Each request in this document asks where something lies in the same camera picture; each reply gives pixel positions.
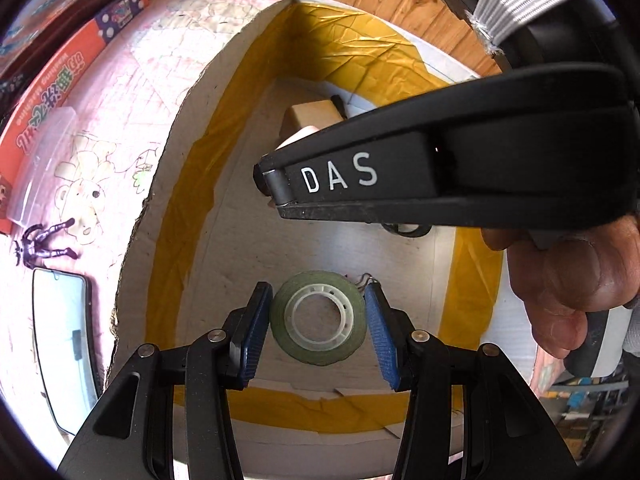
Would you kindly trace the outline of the person's right hand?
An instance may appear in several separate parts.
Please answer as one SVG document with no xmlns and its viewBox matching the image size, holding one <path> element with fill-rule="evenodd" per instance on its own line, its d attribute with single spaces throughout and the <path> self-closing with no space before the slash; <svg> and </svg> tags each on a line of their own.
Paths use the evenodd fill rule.
<svg viewBox="0 0 640 480">
<path fill-rule="evenodd" d="M 564 359 L 585 341 L 588 312 L 613 309 L 639 293 L 639 218 L 628 214 L 570 233 L 540 249 L 524 230 L 482 231 L 505 250 L 511 288 L 524 302 L 536 343 Z"/>
</svg>

